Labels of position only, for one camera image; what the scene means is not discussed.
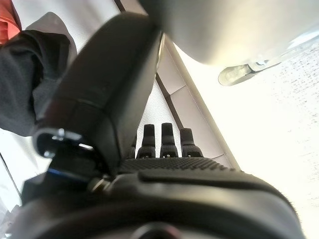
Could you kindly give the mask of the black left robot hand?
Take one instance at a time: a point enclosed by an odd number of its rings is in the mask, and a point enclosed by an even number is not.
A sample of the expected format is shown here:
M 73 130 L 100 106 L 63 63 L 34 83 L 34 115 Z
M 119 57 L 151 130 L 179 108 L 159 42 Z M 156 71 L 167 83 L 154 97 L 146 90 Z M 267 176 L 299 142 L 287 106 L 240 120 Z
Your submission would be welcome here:
M 125 12 L 89 40 L 32 134 L 51 163 L 25 181 L 13 239 L 302 239 L 291 203 L 265 181 L 205 158 L 191 132 L 178 157 L 129 158 L 156 76 L 161 31 Z

